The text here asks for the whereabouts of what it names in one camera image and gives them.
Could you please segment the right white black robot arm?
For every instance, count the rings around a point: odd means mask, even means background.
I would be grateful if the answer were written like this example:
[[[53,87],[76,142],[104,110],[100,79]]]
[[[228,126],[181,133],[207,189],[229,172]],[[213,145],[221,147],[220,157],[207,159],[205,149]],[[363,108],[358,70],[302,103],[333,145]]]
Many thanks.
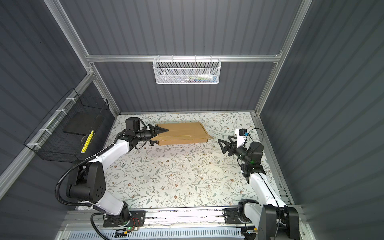
[[[223,154],[236,156],[243,177],[258,197],[257,200],[241,199],[236,208],[223,209],[225,222],[252,223],[257,240],[298,240],[299,213],[273,190],[262,166],[264,146],[251,142],[246,147],[249,135],[246,129],[237,129],[236,135],[229,136],[228,141],[218,140]]]

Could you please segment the brown cardboard box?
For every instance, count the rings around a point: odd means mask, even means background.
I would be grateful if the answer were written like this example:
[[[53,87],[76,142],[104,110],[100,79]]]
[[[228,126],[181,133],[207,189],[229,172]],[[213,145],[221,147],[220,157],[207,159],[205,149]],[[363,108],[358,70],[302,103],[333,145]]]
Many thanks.
[[[213,139],[199,122],[158,124],[158,127],[169,130],[151,138],[160,146],[207,143]]]

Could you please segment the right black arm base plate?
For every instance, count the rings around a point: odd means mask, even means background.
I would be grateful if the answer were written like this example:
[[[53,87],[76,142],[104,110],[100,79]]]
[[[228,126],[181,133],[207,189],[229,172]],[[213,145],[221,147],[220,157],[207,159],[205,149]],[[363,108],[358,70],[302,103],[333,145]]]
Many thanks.
[[[226,224],[254,224],[258,225],[262,211],[252,206],[247,208],[225,208],[222,210]]]

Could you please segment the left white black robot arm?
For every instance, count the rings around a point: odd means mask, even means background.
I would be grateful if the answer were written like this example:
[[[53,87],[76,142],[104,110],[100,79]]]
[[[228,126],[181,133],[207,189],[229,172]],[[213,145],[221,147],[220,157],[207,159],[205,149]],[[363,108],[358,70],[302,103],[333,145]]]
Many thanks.
[[[105,170],[121,156],[137,150],[138,143],[157,144],[158,141],[152,138],[168,131],[158,125],[145,125],[137,117],[127,118],[126,128],[117,134],[108,147],[83,161],[75,162],[64,174],[62,180],[68,178],[67,197],[77,200],[76,206],[99,211],[105,219],[114,221],[116,225],[128,225],[132,219],[129,206],[107,190]]]

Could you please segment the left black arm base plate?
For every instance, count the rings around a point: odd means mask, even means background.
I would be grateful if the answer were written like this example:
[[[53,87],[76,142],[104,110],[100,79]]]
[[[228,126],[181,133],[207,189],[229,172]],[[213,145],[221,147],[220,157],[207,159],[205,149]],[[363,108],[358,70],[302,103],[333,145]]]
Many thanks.
[[[146,211],[130,211],[128,216],[123,216],[122,214],[119,216],[106,215],[103,227],[142,227],[145,222],[146,213]]]

